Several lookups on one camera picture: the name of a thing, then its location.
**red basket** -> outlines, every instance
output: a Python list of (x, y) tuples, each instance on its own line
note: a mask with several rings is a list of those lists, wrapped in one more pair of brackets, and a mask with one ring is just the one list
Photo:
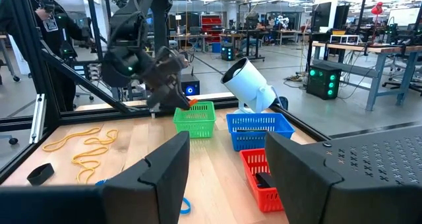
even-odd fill
[(259, 210), (262, 212), (284, 210), (276, 188), (258, 188), (258, 181), (255, 178), (255, 174), (259, 172), (270, 172), (265, 156), (265, 149), (242, 150), (240, 151), (240, 157), (243, 161), (248, 183), (252, 188), (255, 200), (258, 202)]

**perforated panel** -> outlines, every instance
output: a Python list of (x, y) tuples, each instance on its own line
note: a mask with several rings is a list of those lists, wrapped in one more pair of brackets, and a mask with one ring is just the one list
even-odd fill
[(333, 140), (319, 146), (318, 152), (323, 147), (327, 163), (341, 175), (353, 171), (396, 185), (420, 185), (421, 133), (419, 127)]

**blue bin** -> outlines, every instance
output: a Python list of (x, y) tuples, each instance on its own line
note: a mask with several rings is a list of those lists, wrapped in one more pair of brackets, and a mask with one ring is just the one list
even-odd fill
[(212, 52), (213, 53), (221, 53), (222, 52), (221, 43), (212, 43)]
[(233, 149), (241, 151), (246, 149), (264, 148), (266, 132), (238, 132), (238, 129), (262, 129), (291, 138), (295, 129), (289, 124), (281, 113), (251, 113), (226, 115)]

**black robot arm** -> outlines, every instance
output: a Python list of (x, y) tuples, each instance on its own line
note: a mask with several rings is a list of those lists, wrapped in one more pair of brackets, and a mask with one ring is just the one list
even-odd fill
[[(167, 14), (173, 0), (129, 0), (109, 22), (107, 53), (102, 63), (102, 78), (111, 87), (125, 87), (131, 80), (140, 80), (151, 89), (147, 105), (158, 103), (170, 107), (189, 108), (189, 100), (181, 89), (181, 70), (187, 67), (182, 55), (170, 51), (167, 39)], [(146, 15), (154, 16), (156, 57), (144, 51), (148, 28)]]

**green basket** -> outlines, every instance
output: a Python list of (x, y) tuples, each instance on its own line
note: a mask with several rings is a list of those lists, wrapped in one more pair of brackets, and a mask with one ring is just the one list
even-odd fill
[(210, 138), (216, 122), (214, 103), (198, 102), (188, 111), (177, 108), (173, 122), (177, 132), (189, 131), (191, 138)]

